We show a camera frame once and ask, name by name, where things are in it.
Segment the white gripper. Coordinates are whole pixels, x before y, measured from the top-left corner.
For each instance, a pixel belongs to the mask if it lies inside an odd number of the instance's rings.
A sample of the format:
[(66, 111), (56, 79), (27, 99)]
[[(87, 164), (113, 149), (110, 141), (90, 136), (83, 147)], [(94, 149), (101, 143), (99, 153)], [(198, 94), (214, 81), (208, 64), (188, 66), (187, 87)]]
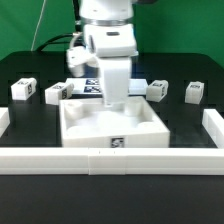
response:
[(128, 96), (132, 62), (129, 57), (100, 58), (99, 81), (106, 106), (123, 104)]

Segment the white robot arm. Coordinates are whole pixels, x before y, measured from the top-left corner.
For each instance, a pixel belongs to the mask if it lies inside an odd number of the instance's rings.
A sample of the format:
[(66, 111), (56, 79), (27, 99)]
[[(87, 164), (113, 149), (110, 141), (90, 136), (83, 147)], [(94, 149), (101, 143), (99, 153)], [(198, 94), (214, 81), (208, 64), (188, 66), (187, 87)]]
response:
[(136, 0), (81, 0), (83, 29), (73, 34), (67, 65), (75, 77), (84, 75), (84, 64), (98, 69), (105, 106), (119, 108), (128, 97), (131, 58), (137, 43), (131, 19)]

